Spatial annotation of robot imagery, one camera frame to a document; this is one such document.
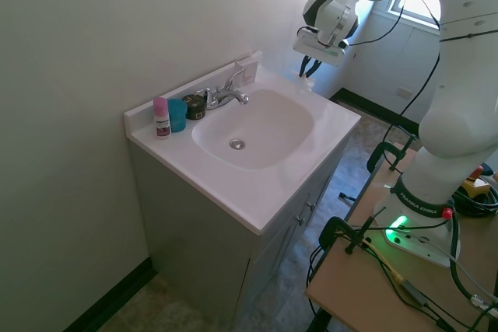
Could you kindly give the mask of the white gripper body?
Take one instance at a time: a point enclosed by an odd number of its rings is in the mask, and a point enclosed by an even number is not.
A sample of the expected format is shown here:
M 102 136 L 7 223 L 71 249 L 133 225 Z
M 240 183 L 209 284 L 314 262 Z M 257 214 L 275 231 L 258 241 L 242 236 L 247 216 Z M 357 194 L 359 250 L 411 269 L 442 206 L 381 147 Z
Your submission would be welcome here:
M 299 28 L 293 42 L 294 51 L 328 65 L 340 65 L 345 57 L 345 49 L 334 45 L 326 47 L 319 43 L 317 35 L 318 32 L 309 26 Z

